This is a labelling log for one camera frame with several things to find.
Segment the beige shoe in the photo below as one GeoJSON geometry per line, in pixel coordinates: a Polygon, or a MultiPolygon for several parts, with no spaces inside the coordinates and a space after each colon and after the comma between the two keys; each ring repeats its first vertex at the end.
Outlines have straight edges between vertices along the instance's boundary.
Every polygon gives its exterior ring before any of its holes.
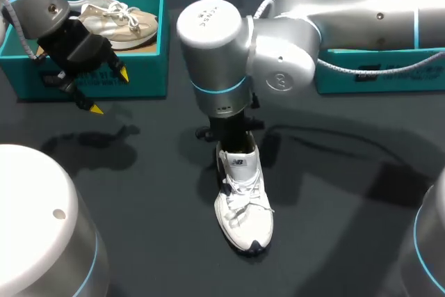
{"type": "Polygon", "coordinates": [[[107,38],[114,50],[136,48],[154,38],[158,31],[157,17],[112,1],[108,8],[84,4],[78,17],[91,32],[107,38]]]}

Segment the shoe sole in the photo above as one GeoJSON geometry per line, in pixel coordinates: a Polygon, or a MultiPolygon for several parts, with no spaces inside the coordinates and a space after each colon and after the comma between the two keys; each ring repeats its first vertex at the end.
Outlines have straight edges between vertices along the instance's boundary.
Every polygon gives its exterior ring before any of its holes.
{"type": "MultiPolygon", "coordinates": [[[[218,156],[218,150],[216,152],[216,168],[218,171],[218,185],[221,189],[222,184],[221,184],[221,178],[220,178],[220,157],[218,156]]],[[[223,222],[221,221],[220,218],[220,210],[218,208],[218,206],[216,205],[217,201],[215,201],[214,207],[215,207],[215,213],[216,213],[216,219],[218,220],[218,224],[220,226],[220,229],[222,231],[222,233],[224,234],[225,239],[227,240],[228,244],[230,245],[230,247],[235,250],[238,254],[241,255],[245,255],[248,257],[256,257],[258,255],[260,255],[261,253],[267,251],[267,249],[269,249],[270,246],[270,242],[266,247],[263,247],[260,245],[260,243],[256,240],[254,240],[252,242],[252,245],[247,249],[244,250],[242,248],[239,248],[236,243],[232,240],[232,238],[230,238],[229,234],[227,233],[227,231],[225,230],[225,228],[223,227],[223,222]]]]}
{"type": "Polygon", "coordinates": [[[128,42],[117,42],[117,41],[110,41],[111,47],[113,50],[128,50],[128,49],[134,49],[136,47],[139,47],[140,45],[143,45],[147,41],[154,39],[157,36],[157,31],[153,34],[147,36],[146,38],[140,38],[139,40],[134,41],[128,41],[128,42]]]}

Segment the new balance logo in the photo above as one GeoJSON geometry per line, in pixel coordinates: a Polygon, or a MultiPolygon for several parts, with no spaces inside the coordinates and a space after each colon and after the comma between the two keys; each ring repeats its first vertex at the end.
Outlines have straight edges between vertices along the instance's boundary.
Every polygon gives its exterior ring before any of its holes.
{"type": "Polygon", "coordinates": [[[242,166],[247,166],[247,163],[244,159],[233,159],[230,165],[234,167],[242,167],[242,166]]]}

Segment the teal tray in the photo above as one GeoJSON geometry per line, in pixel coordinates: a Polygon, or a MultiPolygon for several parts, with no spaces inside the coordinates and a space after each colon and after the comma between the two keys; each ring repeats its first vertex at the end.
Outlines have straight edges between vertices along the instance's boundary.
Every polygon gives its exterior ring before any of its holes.
{"type": "MultiPolygon", "coordinates": [[[[168,86],[168,52],[170,43],[169,17],[165,0],[119,0],[129,6],[155,14],[159,18],[156,51],[152,53],[118,53],[125,62],[130,83],[123,84],[107,65],[95,72],[79,77],[76,82],[82,91],[92,98],[165,97],[168,86]]],[[[29,41],[34,52],[36,41],[29,41]]],[[[56,88],[43,84],[42,75],[59,73],[60,69],[47,59],[36,66],[24,53],[13,27],[9,27],[0,48],[0,66],[20,99],[53,100],[67,99],[56,88]]]]}
{"type": "MultiPolygon", "coordinates": [[[[387,70],[403,67],[445,51],[444,48],[396,51],[328,50],[320,59],[348,69],[387,70]]],[[[394,75],[344,75],[317,66],[317,91],[323,93],[377,93],[445,90],[445,60],[438,60],[412,72],[394,75]]]]}

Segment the robotic arm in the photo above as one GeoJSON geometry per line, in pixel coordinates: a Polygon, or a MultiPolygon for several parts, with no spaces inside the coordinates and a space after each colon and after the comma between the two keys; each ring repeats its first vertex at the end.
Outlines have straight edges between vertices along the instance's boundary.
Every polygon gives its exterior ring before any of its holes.
{"type": "Polygon", "coordinates": [[[445,46],[443,0],[273,0],[265,18],[241,18],[223,0],[192,3],[177,33],[197,104],[230,118],[261,99],[292,104],[324,49],[445,46]]]}
{"type": "Polygon", "coordinates": [[[124,82],[128,82],[127,70],[111,49],[110,42],[88,32],[79,20],[70,19],[67,0],[1,0],[5,18],[17,30],[25,52],[38,65],[48,55],[61,72],[54,78],[45,79],[66,92],[80,109],[102,113],[76,87],[74,80],[81,73],[91,72],[103,63],[124,82]],[[45,54],[37,58],[26,40],[37,40],[45,54]]]}

